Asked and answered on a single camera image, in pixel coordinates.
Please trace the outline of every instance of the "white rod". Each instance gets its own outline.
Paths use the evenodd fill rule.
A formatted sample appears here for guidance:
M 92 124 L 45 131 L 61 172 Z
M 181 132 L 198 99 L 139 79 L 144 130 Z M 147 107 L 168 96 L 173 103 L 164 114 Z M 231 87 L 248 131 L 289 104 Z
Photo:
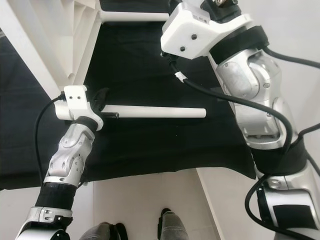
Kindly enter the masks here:
M 100 11 L 101 21 L 104 22 L 165 22 L 167 13 L 154 12 L 121 12 Z
M 205 118 L 204 108 L 105 105 L 102 113 L 119 113 L 119 118 Z

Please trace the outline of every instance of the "white wall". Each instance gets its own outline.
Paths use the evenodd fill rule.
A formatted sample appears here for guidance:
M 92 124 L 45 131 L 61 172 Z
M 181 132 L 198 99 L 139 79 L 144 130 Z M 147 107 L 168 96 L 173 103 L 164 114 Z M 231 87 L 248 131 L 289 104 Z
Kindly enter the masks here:
M 275 52 L 320 62 L 319 0 L 240 0 L 243 13 L 262 25 Z M 282 95 L 300 131 L 320 122 L 320 70 L 276 60 L 282 69 Z M 320 164 L 320 131 L 305 137 L 306 148 Z M 249 219 L 244 201 L 254 180 L 223 168 L 199 168 L 218 229 L 225 240 L 271 240 L 274 233 Z M 252 208 L 258 213 L 256 198 Z

